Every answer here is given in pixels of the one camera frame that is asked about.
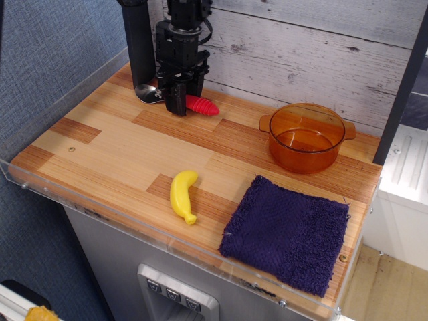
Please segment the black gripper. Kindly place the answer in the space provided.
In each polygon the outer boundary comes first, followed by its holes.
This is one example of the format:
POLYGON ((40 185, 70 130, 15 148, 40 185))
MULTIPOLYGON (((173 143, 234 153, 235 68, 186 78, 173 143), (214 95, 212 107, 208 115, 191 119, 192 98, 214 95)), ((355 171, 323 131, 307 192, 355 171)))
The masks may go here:
POLYGON ((187 114, 186 94, 200 97, 210 53, 200 45, 210 40, 199 39, 205 19, 166 19, 156 25, 156 60, 160 65, 156 78, 166 84, 164 99, 167 110, 177 116, 187 114))

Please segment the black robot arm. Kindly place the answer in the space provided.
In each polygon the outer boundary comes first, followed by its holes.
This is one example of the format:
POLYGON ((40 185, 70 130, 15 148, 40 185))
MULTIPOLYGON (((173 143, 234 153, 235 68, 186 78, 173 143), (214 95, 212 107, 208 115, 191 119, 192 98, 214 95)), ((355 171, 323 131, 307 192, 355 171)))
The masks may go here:
POLYGON ((178 116, 187 113, 187 95, 201 96, 205 75, 209 73, 210 53, 199 47, 212 36, 212 26, 207 20, 211 4, 211 1, 168 1, 170 18, 156 25, 158 90, 167 110, 178 116))

